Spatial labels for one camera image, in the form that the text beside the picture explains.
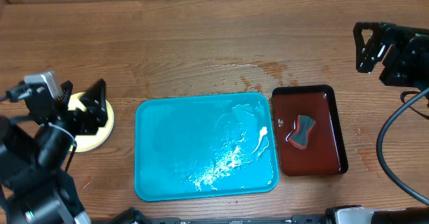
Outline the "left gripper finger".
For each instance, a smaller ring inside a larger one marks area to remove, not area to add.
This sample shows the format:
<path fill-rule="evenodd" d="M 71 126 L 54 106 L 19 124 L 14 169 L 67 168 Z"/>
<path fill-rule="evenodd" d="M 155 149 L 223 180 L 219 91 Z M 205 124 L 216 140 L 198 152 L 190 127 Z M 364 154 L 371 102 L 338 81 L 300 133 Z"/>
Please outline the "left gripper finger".
<path fill-rule="evenodd" d="M 86 108 L 80 119 L 80 134 L 96 134 L 98 129 L 104 127 L 108 120 L 106 82 L 100 78 L 85 91 L 79 101 Z"/>
<path fill-rule="evenodd" d="M 68 110 L 68 104 L 72 95 L 73 84 L 67 80 L 61 85 L 60 96 L 56 97 L 55 100 L 55 109 L 57 112 L 63 112 Z"/>

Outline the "yellow plate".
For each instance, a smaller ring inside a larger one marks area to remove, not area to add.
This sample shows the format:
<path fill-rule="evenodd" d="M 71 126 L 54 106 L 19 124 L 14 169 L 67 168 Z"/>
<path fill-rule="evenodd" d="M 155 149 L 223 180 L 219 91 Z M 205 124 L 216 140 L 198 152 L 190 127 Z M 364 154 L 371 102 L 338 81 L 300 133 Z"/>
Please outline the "yellow plate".
<path fill-rule="evenodd" d="M 86 107 L 79 100 L 83 94 L 84 92 L 80 92 L 71 95 L 70 101 L 68 103 L 69 110 L 86 110 Z M 95 135 L 77 135 L 75 137 L 77 143 L 76 152 L 87 152 L 93 150 L 105 143 L 112 134 L 115 125 L 115 113 L 110 102 L 106 101 L 106 105 L 108 120 L 105 126 L 98 128 L 98 131 Z"/>

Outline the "red and black sponge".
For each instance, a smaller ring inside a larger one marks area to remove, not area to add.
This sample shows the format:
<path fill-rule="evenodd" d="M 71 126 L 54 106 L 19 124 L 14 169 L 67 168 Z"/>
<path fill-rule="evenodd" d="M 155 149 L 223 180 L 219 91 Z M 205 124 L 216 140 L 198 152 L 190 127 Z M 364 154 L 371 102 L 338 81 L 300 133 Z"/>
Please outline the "red and black sponge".
<path fill-rule="evenodd" d="M 316 125 L 316 121 L 307 116 L 299 115 L 294 121 L 294 128 L 286 137 L 286 141 L 292 144 L 295 148 L 304 150 L 309 142 L 309 135 Z"/>

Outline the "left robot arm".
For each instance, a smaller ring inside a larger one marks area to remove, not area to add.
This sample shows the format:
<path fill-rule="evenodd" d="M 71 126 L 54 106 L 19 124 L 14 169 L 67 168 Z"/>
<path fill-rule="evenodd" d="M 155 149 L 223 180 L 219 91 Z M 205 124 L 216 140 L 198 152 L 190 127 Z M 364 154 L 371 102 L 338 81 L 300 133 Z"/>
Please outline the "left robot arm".
<path fill-rule="evenodd" d="M 29 113 L 1 117 L 1 197 L 8 223 L 90 223 L 67 173 L 76 136 L 95 135 L 108 120 L 106 83 L 98 80 L 70 110 L 73 85 L 20 82 L 4 99 L 25 101 Z"/>

